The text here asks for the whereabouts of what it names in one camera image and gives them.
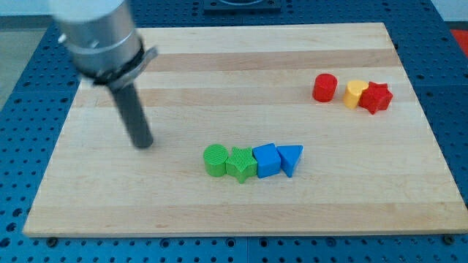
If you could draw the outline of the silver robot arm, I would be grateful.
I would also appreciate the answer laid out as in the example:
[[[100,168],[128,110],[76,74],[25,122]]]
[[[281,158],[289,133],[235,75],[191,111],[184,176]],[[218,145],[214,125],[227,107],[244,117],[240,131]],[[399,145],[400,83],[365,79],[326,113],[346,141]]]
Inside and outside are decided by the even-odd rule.
[[[127,0],[49,0],[48,7],[72,63],[94,85],[107,87],[136,148],[154,138],[134,81],[158,56],[146,49]]]

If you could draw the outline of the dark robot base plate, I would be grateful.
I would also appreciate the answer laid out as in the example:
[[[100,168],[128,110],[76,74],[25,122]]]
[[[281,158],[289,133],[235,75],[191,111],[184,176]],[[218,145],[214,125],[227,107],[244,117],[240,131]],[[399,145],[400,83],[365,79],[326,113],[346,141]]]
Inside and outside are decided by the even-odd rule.
[[[282,8],[280,0],[204,0],[204,13],[218,12],[278,12]]]

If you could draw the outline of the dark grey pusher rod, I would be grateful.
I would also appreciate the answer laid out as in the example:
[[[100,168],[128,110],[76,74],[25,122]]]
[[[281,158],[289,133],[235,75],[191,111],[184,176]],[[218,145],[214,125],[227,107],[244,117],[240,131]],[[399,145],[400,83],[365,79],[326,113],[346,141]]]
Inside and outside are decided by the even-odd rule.
[[[133,146],[139,149],[152,146],[154,138],[135,86],[125,85],[111,90],[110,93]]]

